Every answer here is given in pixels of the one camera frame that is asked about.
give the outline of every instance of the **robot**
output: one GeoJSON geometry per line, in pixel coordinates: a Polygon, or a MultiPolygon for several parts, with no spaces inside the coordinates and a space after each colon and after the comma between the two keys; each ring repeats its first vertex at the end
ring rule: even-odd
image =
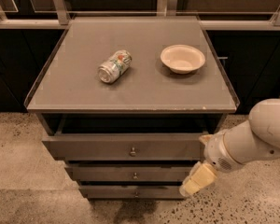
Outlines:
{"type": "Polygon", "coordinates": [[[180,193],[188,197],[217,179],[217,172],[232,172],[250,161],[280,158],[280,99],[256,104],[248,120],[219,133],[203,135],[203,163],[196,163],[183,181],[180,193]]]}

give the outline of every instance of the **can lid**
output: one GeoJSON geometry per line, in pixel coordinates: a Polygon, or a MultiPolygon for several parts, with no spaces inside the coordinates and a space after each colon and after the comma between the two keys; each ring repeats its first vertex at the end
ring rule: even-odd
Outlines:
{"type": "Polygon", "coordinates": [[[110,83],[112,82],[112,76],[110,72],[103,67],[99,68],[99,78],[104,82],[104,83],[110,83]]]}

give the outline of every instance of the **black cabinet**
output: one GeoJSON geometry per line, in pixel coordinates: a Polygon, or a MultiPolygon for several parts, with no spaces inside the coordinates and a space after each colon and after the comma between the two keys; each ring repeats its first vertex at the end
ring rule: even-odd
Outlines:
{"type": "Polygon", "coordinates": [[[0,30],[0,111],[23,102],[63,30],[0,30]]]}
{"type": "Polygon", "coordinates": [[[249,113],[261,100],[280,95],[280,32],[208,31],[241,104],[249,113]]]}

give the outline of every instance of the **speckled floor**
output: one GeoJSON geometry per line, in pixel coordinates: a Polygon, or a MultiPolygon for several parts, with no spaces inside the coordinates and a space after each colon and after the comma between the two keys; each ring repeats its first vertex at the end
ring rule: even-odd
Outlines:
{"type": "Polygon", "coordinates": [[[0,114],[0,223],[280,223],[280,160],[221,174],[183,202],[89,202],[41,136],[34,115],[0,114]]]}

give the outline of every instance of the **gray tabletop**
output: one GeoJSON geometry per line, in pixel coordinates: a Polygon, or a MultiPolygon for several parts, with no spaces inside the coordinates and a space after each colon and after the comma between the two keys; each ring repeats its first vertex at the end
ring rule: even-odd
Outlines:
{"type": "Polygon", "coordinates": [[[236,105],[195,17],[76,18],[44,75],[32,112],[230,113],[236,105]],[[177,75],[161,62],[171,45],[203,52],[204,67],[177,75]],[[115,51],[128,50],[130,69],[104,84],[98,66],[115,51]]]}

